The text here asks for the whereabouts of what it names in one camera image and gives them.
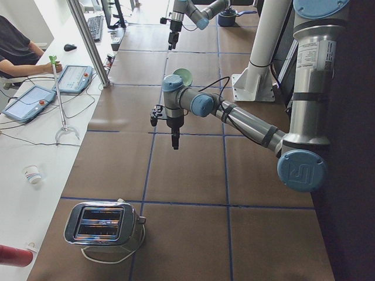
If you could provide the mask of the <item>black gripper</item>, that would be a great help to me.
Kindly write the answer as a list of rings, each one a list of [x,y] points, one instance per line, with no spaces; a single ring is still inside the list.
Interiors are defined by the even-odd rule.
[[[176,118],[167,117],[166,124],[168,127],[171,128],[171,140],[172,140],[172,147],[174,150],[179,149],[179,137],[180,132],[179,128],[184,125],[184,116],[179,116]]]
[[[179,20],[171,19],[170,30],[171,32],[168,37],[168,49],[173,50],[176,49],[176,44],[179,39],[179,32],[181,32],[182,30],[182,22]]]

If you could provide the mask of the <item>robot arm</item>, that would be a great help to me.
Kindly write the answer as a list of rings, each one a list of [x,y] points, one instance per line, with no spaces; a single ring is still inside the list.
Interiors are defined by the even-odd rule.
[[[349,1],[265,1],[248,66],[231,77],[233,102],[194,90],[191,73],[180,68],[163,79],[163,104],[151,111],[151,125],[166,121],[172,146],[177,149],[185,112],[200,117],[214,115],[273,151],[278,157],[278,177],[286,186],[300,192],[319,189],[328,176],[323,157],[330,144],[325,117],[336,43],[346,27],[349,8]],[[270,69],[290,10],[295,12],[293,36],[298,51],[290,127],[283,132],[238,103],[274,102]]]
[[[191,0],[174,1],[170,23],[171,32],[168,38],[168,49],[172,50],[176,48],[179,32],[182,30],[182,22],[185,15],[198,29],[203,30],[208,26],[209,20],[213,19],[221,11],[228,9],[230,5],[231,1],[229,0],[217,0],[200,11]]]

